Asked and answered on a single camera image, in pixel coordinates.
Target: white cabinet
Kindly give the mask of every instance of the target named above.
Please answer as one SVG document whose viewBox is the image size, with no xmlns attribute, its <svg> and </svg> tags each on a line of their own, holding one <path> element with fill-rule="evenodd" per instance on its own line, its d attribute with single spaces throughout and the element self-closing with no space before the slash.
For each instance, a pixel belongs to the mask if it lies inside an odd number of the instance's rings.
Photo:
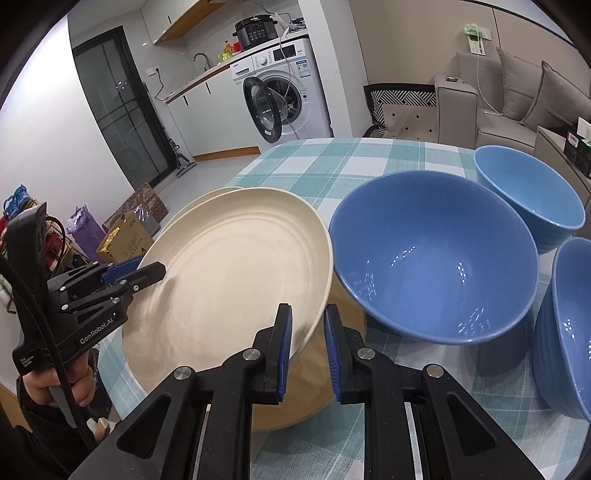
<svg viewBox="0 0 591 480">
<path fill-rule="evenodd" d="M 246 107 L 242 83 L 236 85 L 230 69 L 212 77 L 209 87 L 227 129 L 232 131 L 234 148 L 255 147 L 262 140 Z"/>
<path fill-rule="evenodd" d="M 148 0 L 142 7 L 142 15 L 152 43 L 156 43 L 158 40 L 181 38 L 223 3 L 210 4 L 207 0 Z"/>
<path fill-rule="evenodd" d="M 229 69 L 191 88 L 169 107 L 192 156 L 255 147 L 260 141 L 242 88 Z"/>
<path fill-rule="evenodd" d="M 168 107 L 170 108 L 174 122 L 177 124 L 177 128 L 181 132 L 181 136 L 189 149 L 189 153 L 191 155 L 197 155 L 194 152 L 199 149 L 199 139 L 195 134 L 193 109 L 189 107 L 187 97 L 185 95 L 180 96 L 173 102 L 170 102 Z"/>
<path fill-rule="evenodd" d="M 173 14 L 173 3 L 174 0 L 148 0 L 142 7 L 142 15 L 152 43 L 156 42 L 176 20 L 170 16 Z"/>
</svg>

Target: finger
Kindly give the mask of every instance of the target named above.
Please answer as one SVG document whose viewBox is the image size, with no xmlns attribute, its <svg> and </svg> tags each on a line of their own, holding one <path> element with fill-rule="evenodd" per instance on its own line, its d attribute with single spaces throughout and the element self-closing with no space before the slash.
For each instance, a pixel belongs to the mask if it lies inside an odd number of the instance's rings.
<svg viewBox="0 0 591 480">
<path fill-rule="evenodd" d="M 25 385 L 33 388 L 54 387 L 60 384 L 56 370 L 50 366 L 36 368 L 23 377 Z"/>
<path fill-rule="evenodd" d="M 72 394 L 74 395 L 74 400 L 76 400 L 77 404 L 80 404 L 80 402 L 86 398 L 94 382 L 95 379 L 92 374 L 92 369 L 88 367 L 86 375 L 72 385 Z"/>
<path fill-rule="evenodd" d="M 99 418 L 99 421 L 96 422 L 96 430 L 95 430 L 95 440 L 96 443 L 102 442 L 105 438 L 108 437 L 109 433 L 111 432 L 111 425 L 107 421 L 107 419 Z"/>
<path fill-rule="evenodd" d="M 94 379 L 94 377 L 92 378 L 92 383 L 90 385 L 90 390 L 89 392 L 86 394 L 86 397 L 83 398 L 82 400 L 80 400 L 78 402 L 78 405 L 81 407 L 86 407 L 94 398 L 95 396 L 95 391 L 96 391 L 96 381 Z"/>
<path fill-rule="evenodd" d="M 66 372 L 70 383 L 75 383 L 84 375 L 88 368 L 88 352 L 80 355 L 76 360 L 66 365 Z"/>
</svg>

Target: blue bowl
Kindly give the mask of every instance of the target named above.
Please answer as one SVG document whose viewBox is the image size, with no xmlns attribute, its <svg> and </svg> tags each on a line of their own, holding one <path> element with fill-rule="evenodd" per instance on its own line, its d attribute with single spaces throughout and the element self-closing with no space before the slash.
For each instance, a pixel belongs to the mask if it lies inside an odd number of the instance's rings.
<svg viewBox="0 0 591 480">
<path fill-rule="evenodd" d="M 474 152 L 476 180 L 523 218 L 538 253 L 553 250 L 585 223 L 579 196 L 562 176 L 527 153 L 489 145 Z"/>
<path fill-rule="evenodd" d="M 538 254 L 525 223 L 463 177 L 378 177 L 347 195 L 329 231 L 347 291 L 404 335 L 486 342 L 514 327 L 534 301 Z"/>
<path fill-rule="evenodd" d="M 591 422 L 591 241 L 575 237 L 554 257 L 534 328 L 531 361 L 546 403 Z"/>
</svg>

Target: glass door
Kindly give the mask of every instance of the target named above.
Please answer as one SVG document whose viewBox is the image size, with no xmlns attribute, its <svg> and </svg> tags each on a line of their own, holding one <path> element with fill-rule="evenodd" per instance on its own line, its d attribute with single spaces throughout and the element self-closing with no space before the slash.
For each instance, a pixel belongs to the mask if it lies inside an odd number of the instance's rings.
<svg viewBox="0 0 591 480">
<path fill-rule="evenodd" d="M 281 138 L 281 124 L 287 119 L 287 103 L 257 77 L 244 80 L 244 98 L 252 121 L 262 137 L 269 143 Z"/>
<path fill-rule="evenodd" d="M 73 49 L 82 88 L 111 153 L 134 189 L 155 186 L 175 155 L 141 82 L 123 27 Z"/>
</svg>

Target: rice cooker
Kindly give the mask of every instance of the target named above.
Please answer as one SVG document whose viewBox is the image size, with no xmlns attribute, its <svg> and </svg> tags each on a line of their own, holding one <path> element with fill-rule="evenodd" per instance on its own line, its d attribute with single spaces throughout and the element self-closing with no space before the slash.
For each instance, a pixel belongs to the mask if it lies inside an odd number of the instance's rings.
<svg viewBox="0 0 591 480">
<path fill-rule="evenodd" d="M 277 38 L 276 23 L 275 20 L 271 19 L 270 15 L 255 15 L 240 20 L 236 24 L 236 31 L 232 35 L 238 37 L 243 50 L 248 50 Z"/>
</svg>

